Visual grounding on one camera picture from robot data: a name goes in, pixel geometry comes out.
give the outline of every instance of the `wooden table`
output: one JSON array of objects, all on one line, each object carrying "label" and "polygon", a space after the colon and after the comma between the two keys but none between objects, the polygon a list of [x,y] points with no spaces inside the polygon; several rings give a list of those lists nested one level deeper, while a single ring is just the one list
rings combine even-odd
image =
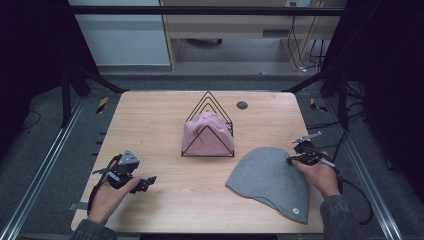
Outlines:
[{"label": "wooden table", "polygon": [[[129,194],[109,219],[118,232],[313,233],[322,232],[320,193],[310,187],[308,224],[238,196],[225,186],[239,160],[258,147],[295,154],[293,139],[307,134],[295,96],[281,92],[212,92],[234,124],[235,157],[181,157],[183,125],[205,92],[126,92],[122,95],[93,170],[126,149],[141,159],[134,175],[157,176],[147,192]],[[248,108],[237,108],[245,101]],[[88,202],[100,174],[91,175]],[[75,229],[86,218],[77,210]]]}]

